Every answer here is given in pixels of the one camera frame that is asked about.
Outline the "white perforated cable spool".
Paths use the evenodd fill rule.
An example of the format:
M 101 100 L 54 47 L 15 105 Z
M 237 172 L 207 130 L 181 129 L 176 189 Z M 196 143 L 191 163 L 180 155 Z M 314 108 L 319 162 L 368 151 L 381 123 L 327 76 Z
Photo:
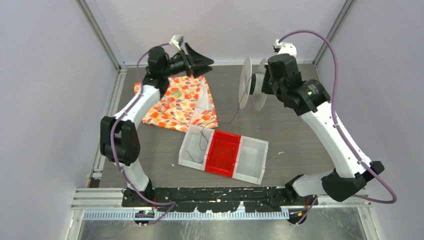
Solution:
M 240 110 L 244 109 L 249 97 L 253 99 L 253 105 L 256 111 L 260 111 L 267 99 L 267 95 L 262 93 L 263 78 L 266 72 L 267 59 L 264 58 L 260 61 L 256 72 L 253 72 L 252 60 L 247 57 L 244 60 L 238 88 L 238 107 Z

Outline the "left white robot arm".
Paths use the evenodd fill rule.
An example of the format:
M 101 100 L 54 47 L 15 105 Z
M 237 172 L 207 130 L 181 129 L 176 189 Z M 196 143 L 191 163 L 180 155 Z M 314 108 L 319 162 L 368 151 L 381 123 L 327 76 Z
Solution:
M 154 46 L 142 55 L 147 58 L 147 66 L 144 77 L 140 78 L 140 89 L 122 110 L 113 116 L 104 116 L 100 121 L 100 153 L 122 173 L 128 188 L 135 192 L 135 202 L 141 207 L 148 207 L 155 193 L 152 181 L 139 161 L 138 125 L 165 95 L 169 77 L 183 72 L 190 77 L 199 77 L 210 72 L 214 63 L 188 43 L 173 56 L 169 56 L 164 47 L 164 43 Z

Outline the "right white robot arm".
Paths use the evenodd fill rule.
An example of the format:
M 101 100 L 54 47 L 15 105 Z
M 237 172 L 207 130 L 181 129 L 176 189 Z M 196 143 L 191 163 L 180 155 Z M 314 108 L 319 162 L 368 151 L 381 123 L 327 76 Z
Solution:
M 384 165 L 361 151 L 338 118 L 334 100 L 325 87 L 318 80 L 304 80 L 293 55 L 279 53 L 263 59 L 257 72 L 253 72 L 250 58 L 244 60 L 239 109 L 245 107 L 249 96 L 256 97 L 263 106 L 268 95 L 276 96 L 312 129 L 334 165 L 327 172 L 300 174 L 289 181 L 285 185 L 288 203 L 299 205 L 311 195 L 327 195 L 343 202 L 358 197 L 359 191 L 371 180 L 381 181 Z

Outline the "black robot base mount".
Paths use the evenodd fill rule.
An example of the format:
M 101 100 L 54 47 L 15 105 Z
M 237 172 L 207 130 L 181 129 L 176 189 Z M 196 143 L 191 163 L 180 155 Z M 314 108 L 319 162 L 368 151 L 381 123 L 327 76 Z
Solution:
M 148 190 L 144 195 L 155 204 L 143 200 L 134 190 L 123 188 L 123 207 L 151 207 L 154 210 L 165 212 L 169 209 L 168 203 L 175 203 L 171 212 L 212 213 L 235 212 L 241 206 L 248 213 L 278 212 L 285 206 L 309 207 L 314 196 L 294 196 L 283 187 L 256 186 L 256 187 L 157 187 Z

